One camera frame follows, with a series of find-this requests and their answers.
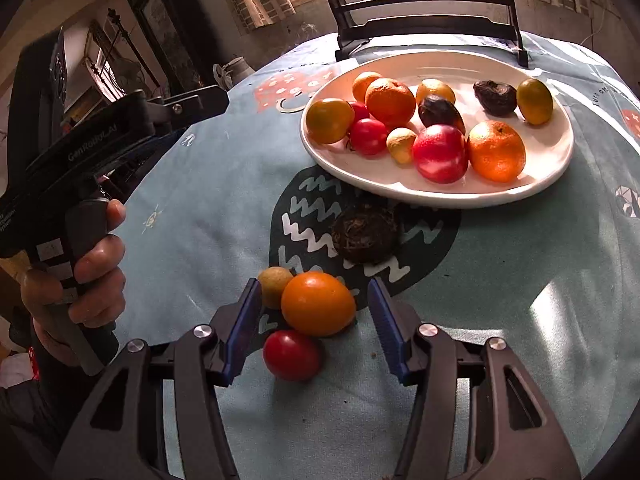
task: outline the black metal pole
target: black metal pole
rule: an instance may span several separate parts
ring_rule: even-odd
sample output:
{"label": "black metal pole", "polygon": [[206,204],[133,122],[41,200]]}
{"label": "black metal pole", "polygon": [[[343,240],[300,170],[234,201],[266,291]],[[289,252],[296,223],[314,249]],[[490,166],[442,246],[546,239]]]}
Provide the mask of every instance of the black metal pole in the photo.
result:
{"label": "black metal pole", "polygon": [[142,67],[145,69],[146,73],[149,74],[149,76],[151,77],[152,81],[156,84],[156,87],[160,86],[160,83],[158,82],[158,79],[156,79],[156,76],[154,76],[153,72],[151,72],[151,70],[148,67],[148,65],[146,64],[145,60],[142,59],[142,56],[140,56],[140,53],[136,49],[136,46],[133,44],[133,41],[131,41],[131,38],[129,37],[129,33],[122,26],[122,23],[120,22],[120,17],[119,17],[119,15],[116,14],[116,10],[115,9],[109,9],[108,12],[107,12],[107,16],[111,20],[111,23],[113,23],[113,25],[115,25],[118,28],[118,31],[120,32],[120,34],[122,35],[124,40],[129,44],[129,46],[133,50],[133,53],[138,58],[138,61],[140,62]]}

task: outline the black handle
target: black handle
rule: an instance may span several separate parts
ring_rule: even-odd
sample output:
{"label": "black handle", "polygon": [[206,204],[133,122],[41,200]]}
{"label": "black handle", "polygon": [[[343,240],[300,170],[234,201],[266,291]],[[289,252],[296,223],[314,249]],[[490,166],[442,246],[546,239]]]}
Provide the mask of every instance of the black handle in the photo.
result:
{"label": "black handle", "polygon": [[69,305],[82,296],[91,283],[79,284],[73,276],[76,262],[106,236],[106,198],[82,200],[63,216],[51,219],[42,229],[35,244],[27,250],[31,264],[45,270],[62,282],[63,300],[50,306],[58,335],[76,354],[82,370],[94,376],[100,373],[118,351],[113,335],[114,325],[87,328],[76,325],[68,315]]}

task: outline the white plate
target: white plate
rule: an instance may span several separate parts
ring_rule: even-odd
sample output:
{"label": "white plate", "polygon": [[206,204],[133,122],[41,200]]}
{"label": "white plate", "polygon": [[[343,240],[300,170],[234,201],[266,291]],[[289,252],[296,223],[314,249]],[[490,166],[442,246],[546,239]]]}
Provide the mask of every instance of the white plate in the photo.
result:
{"label": "white plate", "polygon": [[[398,166],[385,152],[377,158],[365,158],[347,150],[344,141],[320,145],[308,138],[306,112],[320,99],[329,97],[353,100],[351,86],[362,72],[378,72],[398,79],[415,89],[423,79],[440,79],[456,93],[456,108],[465,121],[467,132],[486,120],[510,124],[522,137],[527,163],[520,176],[510,184],[497,184],[479,176],[471,165],[465,176],[453,184],[434,184],[413,167]],[[524,122],[519,110],[508,118],[488,115],[474,94],[473,84],[491,79],[516,88],[527,79],[525,72],[495,59],[466,52],[415,52],[383,57],[350,70],[329,81],[308,102],[302,114],[302,143],[314,160],[333,176],[372,193],[404,202],[441,208],[477,208],[514,202],[539,193],[553,184],[566,170],[574,151],[574,131],[562,105],[554,98],[554,114],[543,126]],[[424,126],[418,113],[412,123]]]}

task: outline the cherry tomato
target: cherry tomato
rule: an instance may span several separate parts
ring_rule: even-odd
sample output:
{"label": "cherry tomato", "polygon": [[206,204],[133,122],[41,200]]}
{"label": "cherry tomato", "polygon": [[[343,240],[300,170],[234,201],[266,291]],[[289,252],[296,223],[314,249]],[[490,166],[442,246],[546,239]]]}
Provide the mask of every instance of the cherry tomato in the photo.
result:
{"label": "cherry tomato", "polygon": [[386,150],[388,128],[375,119],[362,119],[351,126],[350,139],[353,149],[366,155],[377,155]]}
{"label": "cherry tomato", "polygon": [[269,371],[285,381],[307,381],[320,371],[319,343],[295,330],[278,330],[264,343],[262,357]]}
{"label": "cherry tomato", "polygon": [[351,108],[353,108],[353,111],[356,112],[356,118],[353,120],[354,123],[362,119],[369,119],[369,110],[367,110],[364,103],[360,101],[349,101],[349,104]]}

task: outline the table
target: table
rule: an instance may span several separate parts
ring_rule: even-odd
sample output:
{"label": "table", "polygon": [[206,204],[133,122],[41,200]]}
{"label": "table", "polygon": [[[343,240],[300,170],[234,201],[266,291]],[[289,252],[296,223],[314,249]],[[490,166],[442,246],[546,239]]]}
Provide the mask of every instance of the table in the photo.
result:
{"label": "table", "polygon": [[[357,325],[324,340],[328,359],[309,384],[277,381],[259,348],[280,320],[260,322],[255,351],[218,390],[243,480],[379,479],[393,473],[414,396],[388,373],[366,309],[366,283],[457,338],[499,335],[553,407],[584,474],[618,436],[640,397],[640,102],[606,61],[575,44],[524,34],[531,75],[558,92],[575,132],[565,175],[537,196],[481,210],[398,205],[399,251],[388,265],[345,269],[330,226],[353,187],[313,164],[299,140],[309,92],[358,64],[441,48],[515,64],[497,40],[379,38],[336,63],[335,34],[304,43],[229,92],[223,116],[192,126],[127,203],[127,311],[121,344],[178,338],[235,301],[267,266],[321,269],[356,294]],[[460,405],[464,409],[464,388]],[[167,400],[168,452],[180,474]],[[452,472],[466,436],[456,425]]]}

